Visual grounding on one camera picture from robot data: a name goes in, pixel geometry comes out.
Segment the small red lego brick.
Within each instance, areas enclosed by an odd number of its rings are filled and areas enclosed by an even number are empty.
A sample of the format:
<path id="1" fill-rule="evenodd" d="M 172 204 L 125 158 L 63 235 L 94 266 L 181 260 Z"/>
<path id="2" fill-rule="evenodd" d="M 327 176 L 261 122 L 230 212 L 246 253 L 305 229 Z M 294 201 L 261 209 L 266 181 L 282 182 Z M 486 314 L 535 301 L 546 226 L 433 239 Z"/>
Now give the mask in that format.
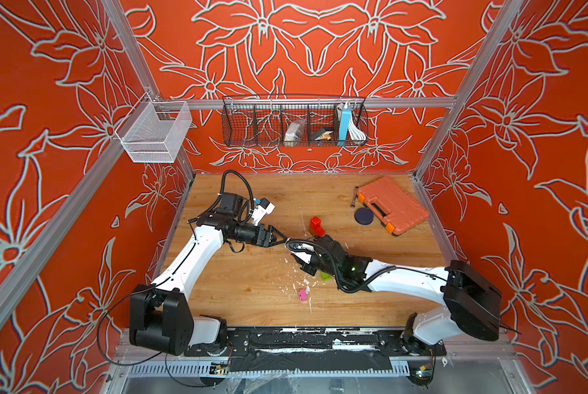
<path id="1" fill-rule="evenodd" d="M 317 216 L 314 216 L 310 220 L 310 229 L 313 232 L 313 234 L 318 237 L 323 237 L 326 234 L 326 231 L 322 225 L 322 221 Z"/>

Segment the pink lego brick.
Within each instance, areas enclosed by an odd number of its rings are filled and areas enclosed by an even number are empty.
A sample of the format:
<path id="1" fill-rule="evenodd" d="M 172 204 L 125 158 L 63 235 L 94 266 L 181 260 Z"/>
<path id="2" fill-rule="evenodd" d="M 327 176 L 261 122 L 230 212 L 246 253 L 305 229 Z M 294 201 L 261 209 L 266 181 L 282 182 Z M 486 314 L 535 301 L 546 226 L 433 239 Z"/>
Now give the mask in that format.
<path id="1" fill-rule="evenodd" d="M 307 292 L 305 289 L 301 289 L 298 291 L 298 298 L 299 298 L 300 302 L 307 302 L 308 296 L 307 296 Z"/>

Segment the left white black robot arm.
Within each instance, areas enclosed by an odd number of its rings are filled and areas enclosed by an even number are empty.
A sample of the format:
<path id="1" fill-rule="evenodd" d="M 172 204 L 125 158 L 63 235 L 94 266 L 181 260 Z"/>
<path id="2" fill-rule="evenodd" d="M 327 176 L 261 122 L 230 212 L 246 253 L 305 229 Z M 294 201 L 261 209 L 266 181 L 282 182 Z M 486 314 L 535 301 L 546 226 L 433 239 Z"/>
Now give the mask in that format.
<path id="1" fill-rule="evenodd" d="M 228 346 L 223 318 L 193 316 L 189 307 L 192 290 L 208 262 L 224 245 L 272 248 L 287 241 L 273 226 L 262 222 L 274 211 L 266 199 L 228 193 L 228 177 L 241 178 L 227 170 L 221 178 L 215 202 L 189 220 L 192 235 L 181 252 L 150 285 L 137 286 L 129 298 L 129 342 L 166 355 L 180 356 L 193 346 L 223 351 Z"/>

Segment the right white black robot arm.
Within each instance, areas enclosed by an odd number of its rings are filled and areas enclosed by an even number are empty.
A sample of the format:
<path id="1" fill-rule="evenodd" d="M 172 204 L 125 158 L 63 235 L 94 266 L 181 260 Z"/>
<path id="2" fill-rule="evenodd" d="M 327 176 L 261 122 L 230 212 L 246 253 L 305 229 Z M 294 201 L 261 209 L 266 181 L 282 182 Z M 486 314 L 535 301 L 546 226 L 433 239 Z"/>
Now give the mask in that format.
<path id="1" fill-rule="evenodd" d="M 502 294 L 466 262 L 453 259 L 446 266 L 429 268 L 387 264 L 350 255 L 328 235 L 290 239 L 285 246 L 301 270 L 332 276 L 337 289 L 346 294 L 392 292 L 436 303 L 436 309 L 408 319 L 406 342 L 433 346 L 462 333 L 481 341 L 499 339 Z"/>

